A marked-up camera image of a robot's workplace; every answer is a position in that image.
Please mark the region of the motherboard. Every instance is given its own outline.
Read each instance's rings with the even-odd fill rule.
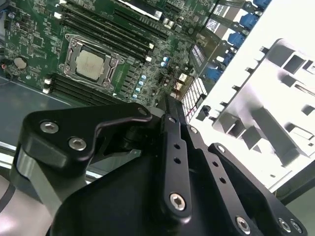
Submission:
[[[184,96],[189,51],[216,0],[12,0],[5,68],[74,105]]]

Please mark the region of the robotic arm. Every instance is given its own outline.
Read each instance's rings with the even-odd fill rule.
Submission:
[[[181,104],[166,114],[119,104],[35,112],[12,182],[29,181],[54,218],[51,236],[306,236],[302,223],[221,144],[207,147]],[[90,163],[141,156],[86,185]]]

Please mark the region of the cpu socket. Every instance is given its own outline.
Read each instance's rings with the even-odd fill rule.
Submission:
[[[118,65],[125,60],[110,49],[74,34],[66,34],[69,42],[64,65],[64,74],[75,81],[98,88],[113,90],[112,78]]]

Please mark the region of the blue connector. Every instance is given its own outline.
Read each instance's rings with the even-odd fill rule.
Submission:
[[[207,70],[207,78],[210,80],[213,80],[214,82],[217,82],[222,75],[223,71],[219,69],[211,69],[208,68]]]
[[[234,45],[235,48],[239,49],[241,45],[244,43],[245,37],[242,36],[240,33],[235,32],[235,33],[230,34],[227,41],[230,44]]]
[[[225,66],[229,65],[230,62],[232,61],[233,57],[234,57],[234,54],[232,54],[230,52],[225,54],[224,61],[222,62],[222,64]]]
[[[241,17],[240,25],[244,26],[245,28],[252,30],[258,21],[258,16],[252,15],[248,13],[245,16]]]
[[[254,0],[253,3],[259,8],[266,9],[271,0]]]

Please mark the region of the ram slot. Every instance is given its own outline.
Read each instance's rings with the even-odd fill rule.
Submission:
[[[62,4],[63,12],[71,13],[74,18],[85,20],[89,24],[95,25],[100,29],[104,29],[104,33],[116,35],[123,38],[124,43],[130,43],[142,47],[144,50],[150,49],[150,41],[141,35],[135,34],[132,31],[120,27],[118,24],[90,11],[81,6],[74,5],[72,3]]]
[[[132,56],[137,60],[145,62],[145,58],[149,49],[144,48],[143,45],[138,46],[130,42],[127,38],[123,39],[119,35],[112,34],[109,31],[105,31],[94,24],[92,21],[82,19],[70,12],[65,13],[61,20],[61,23],[67,27],[70,27],[83,35],[102,42],[112,47],[117,53],[122,52],[125,56]]]
[[[68,19],[65,19],[63,21],[63,24],[65,26],[68,26],[68,27],[76,30],[77,32],[80,32],[80,33],[82,33],[88,37],[94,38],[95,40],[102,42],[102,43],[116,49],[117,52],[121,52],[124,55],[132,56],[139,61],[145,62],[146,55],[135,52],[126,46],[120,45],[113,40],[110,40],[108,38],[103,37],[102,35],[97,34],[95,29],[87,28],[84,25],[79,25],[76,22],[73,22],[73,21],[68,20]]]
[[[108,94],[87,87],[84,84],[78,83],[64,76],[54,74],[51,78],[53,80],[53,92],[65,94],[68,97],[72,97],[72,99],[80,101],[84,104],[89,105],[93,103],[94,105],[102,105],[123,103]]]
[[[158,38],[162,39],[162,40],[167,40],[168,39],[168,35],[164,32],[160,31],[160,27],[158,25],[157,28],[152,27],[151,25],[148,25],[144,22],[139,21],[137,18],[127,15],[124,12],[122,12],[121,10],[115,9],[115,15],[129,21],[130,23],[143,28],[144,30],[150,32],[151,34],[157,36]]]

